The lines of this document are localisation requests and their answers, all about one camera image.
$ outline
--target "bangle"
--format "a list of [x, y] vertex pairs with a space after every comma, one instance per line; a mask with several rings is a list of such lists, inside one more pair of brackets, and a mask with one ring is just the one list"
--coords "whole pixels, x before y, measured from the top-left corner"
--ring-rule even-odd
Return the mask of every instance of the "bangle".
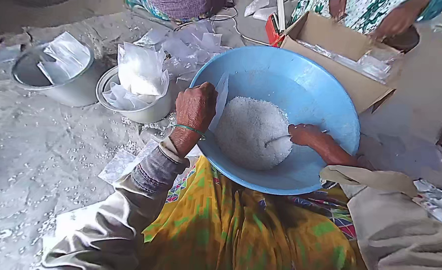
[[200, 141], [205, 141], [206, 140], [206, 135], [204, 135], [204, 133], [202, 133], [202, 132], [200, 132], [199, 130], [197, 130], [197, 129], [194, 129], [194, 128], [192, 128], [192, 127], [189, 127], [189, 126], [185, 126], [185, 125], [174, 125], [173, 127], [177, 127], [177, 126], [179, 126], [179, 127], [182, 127], [182, 128], [185, 128], [185, 129], [189, 129], [189, 130], [191, 130], [191, 131], [194, 131], [194, 132], [196, 132], [196, 133], [198, 133], [198, 134], [200, 134], [201, 135], [201, 138], [199, 139]]

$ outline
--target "cable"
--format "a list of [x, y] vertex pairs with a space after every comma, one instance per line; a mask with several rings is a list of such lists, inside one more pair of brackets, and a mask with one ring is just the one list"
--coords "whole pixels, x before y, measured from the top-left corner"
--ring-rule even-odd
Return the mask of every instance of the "cable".
[[[264, 46], [272, 46], [272, 45], [274, 45], [274, 43], [276, 43], [276, 41], [273, 43], [273, 44], [269, 44], [269, 43], [266, 43], [266, 42], [263, 42], [263, 41], [259, 41], [259, 40], [255, 40], [255, 39], [252, 39], [252, 38], [250, 38], [250, 37], [247, 37], [247, 36], [245, 36], [245, 35], [243, 35], [241, 32], [239, 32], [239, 29], [238, 29], [238, 22], [236, 21], [236, 17], [239, 15], [239, 12], [238, 12], [238, 10], [235, 8], [235, 7], [232, 7], [235, 11], [236, 11], [236, 14], [235, 15], [233, 15], [233, 16], [230, 16], [230, 15], [222, 15], [222, 14], [216, 14], [216, 15], [213, 15], [213, 16], [211, 16], [208, 20], [209, 21], [215, 21], [215, 22], [222, 22], [222, 21], [228, 21], [228, 20], [233, 20], [234, 21], [234, 28], [236, 29], [236, 32], [243, 38], [243, 39], [245, 39], [245, 40], [249, 40], [249, 41], [251, 41], [251, 42], [254, 42], [254, 43], [256, 43], [256, 44], [261, 44], [261, 45], [264, 45]], [[218, 16], [220, 16], [220, 17], [224, 17], [224, 19], [220, 19], [220, 20], [215, 20], [215, 19], [212, 19], [212, 18], [216, 18], [216, 17], [218, 17]], [[183, 24], [181, 24], [180, 26], [178, 26], [178, 27], [176, 27], [175, 29], [174, 29], [174, 31], [178, 31], [179, 29], [181, 29], [181, 28], [183, 28], [183, 27], [185, 27], [185, 26], [188, 26], [188, 25], [190, 25], [190, 24], [192, 24], [193, 23], [193, 21], [189, 21], [189, 22], [186, 22], [186, 23], [183, 23]]]
[[212, 19], [212, 17], [216, 17], [216, 16], [220, 16], [220, 15], [213, 15], [213, 16], [211, 16], [211, 18], [209, 18], [208, 20], [209, 21], [215, 21], [215, 22], [222, 22], [222, 21], [227, 21], [227, 20], [230, 20], [230, 19], [234, 19], [234, 18], [236, 18], [238, 15], [239, 15], [239, 12], [238, 12], [238, 10], [235, 8], [235, 7], [232, 7], [235, 11], [236, 11], [236, 14], [234, 15], [234, 16], [229, 16], [228, 18], [224, 18], [224, 19], [220, 19], [220, 20], [214, 20], [214, 19]]

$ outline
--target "dusty ground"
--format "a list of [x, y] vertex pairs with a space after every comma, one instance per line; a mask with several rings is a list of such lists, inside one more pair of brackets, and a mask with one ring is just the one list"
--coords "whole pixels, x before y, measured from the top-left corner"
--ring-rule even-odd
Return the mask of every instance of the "dusty ground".
[[[240, 13], [248, 2], [237, 5]], [[0, 0], [0, 33], [22, 33], [24, 26], [50, 27], [122, 10], [121, 0], [69, 0], [48, 8]], [[102, 25], [96, 36], [100, 53], [114, 50], [115, 40], [134, 39], [133, 34], [139, 37], [149, 29], [146, 22], [122, 15], [105, 24], [102, 17], [96, 20], [94, 24]], [[240, 16], [238, 23], [242, 33], [267, 40], [262, 21]], [[223, 24], [233, 29], [231, 21]], [[418, 28], [421, 43], [406, 55], [397, 91], [374, 114], [360, 116], [360, 153], [378, 169], [403, 171], [442, 188], [441, 154], [434, 146], [442, 127], [442, 35], [432, 33], [428, 25]], [[31, 30], [48, 39], [63, 29]], [[80, 33], [84, 30], [92, 31], [77, 26]], [[242, 46], [239, 37], [223, 42]], [[39, 236], [52, 230], [56, 214], [95, 203], [112, 192], [96, 177], [108, 160], [102, 154], [135, 139], [137, 130], [99, 104], [68, 110], [41, 95], [19, 92], [7, 81], [0, 86], [0, 268], [28, 269], [38, 261]], [[100, 115], [102, 119], [92, 120]], [[42, 139], [32, 141], [33, 137]]]

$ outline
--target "woman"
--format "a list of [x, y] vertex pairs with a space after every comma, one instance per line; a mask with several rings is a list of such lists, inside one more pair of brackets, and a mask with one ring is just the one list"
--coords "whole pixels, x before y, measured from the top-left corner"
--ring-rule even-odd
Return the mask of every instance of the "woman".
[[[349, 233], [354, 236], [353, 231], [344, 233], [330, 219], [286, 197], [243, 188], [220, 175], [204, 157], [186, 181], [173, 186], [176, 175], [189, 166], [184, 157], [201, 137], [198, 132], [207, 130], [215, 114], [216, 96], [209, 83], [180, 93], [177, 120], [189, 129], [176, 127], [131, 175], [113, 183], [116, 191], [99, 208], [96, 220], [57, 244], [43, 267], [356, 269], [364, 260], [368, 269], [442, 268], [442, 223], [429, 219], [398, 192], [371, 187], [348, 192], [354, 195], [347, 206], [360, 259], [346, 238]], [[327, 164], [344, 165], [324, 169], [329, 179], [356, 178], [362, 183], [383, 181], [390, 174], [349, 167], [356, 160], [315, 126], [290, 125], [289, 132], [293, 143], [312, 147]], [[349, 219], [339, 200], [318, 201], [332, 207], [325, 210]]]
[[299, 0], [291, 21], [308, 10], [408, 52], [419, 43], [413, 23], [439, 15], [442, 0]]

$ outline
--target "salt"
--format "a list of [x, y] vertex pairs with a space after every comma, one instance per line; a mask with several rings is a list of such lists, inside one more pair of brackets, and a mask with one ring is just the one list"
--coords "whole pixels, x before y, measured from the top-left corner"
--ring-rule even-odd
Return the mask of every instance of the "salt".
[[215, 130], [221, 151], [246, 169], [268, 170], [291, 152], [288, 137], [265, 143], [288, 133], [288, 119], [276, 105], [267, 101], [237, 96], [224, 108]]

